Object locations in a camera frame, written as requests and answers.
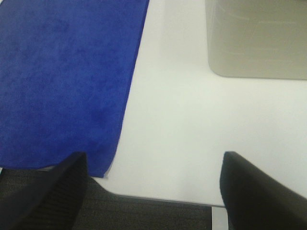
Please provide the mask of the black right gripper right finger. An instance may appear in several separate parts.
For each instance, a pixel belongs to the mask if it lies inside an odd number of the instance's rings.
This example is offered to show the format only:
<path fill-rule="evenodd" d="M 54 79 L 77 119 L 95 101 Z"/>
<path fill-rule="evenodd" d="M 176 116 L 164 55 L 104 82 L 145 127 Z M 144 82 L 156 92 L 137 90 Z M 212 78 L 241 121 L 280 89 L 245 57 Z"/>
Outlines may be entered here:
<path fill-rule="evenodd" d="M 220 192 L 236 230 L 305 230 L 307 200 L 234 151 L 224 153 Z"/>

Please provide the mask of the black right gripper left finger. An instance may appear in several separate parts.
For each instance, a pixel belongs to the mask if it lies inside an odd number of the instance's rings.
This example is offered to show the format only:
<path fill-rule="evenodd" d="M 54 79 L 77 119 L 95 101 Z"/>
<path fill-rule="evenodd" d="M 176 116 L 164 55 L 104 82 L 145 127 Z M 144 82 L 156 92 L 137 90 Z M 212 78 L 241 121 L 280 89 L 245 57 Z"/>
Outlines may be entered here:
<path fill-rule="evenodd" d="M 2 230 L 71 230 L 87 189 L 87 156 L 74 152 L 0 202 Z"/>

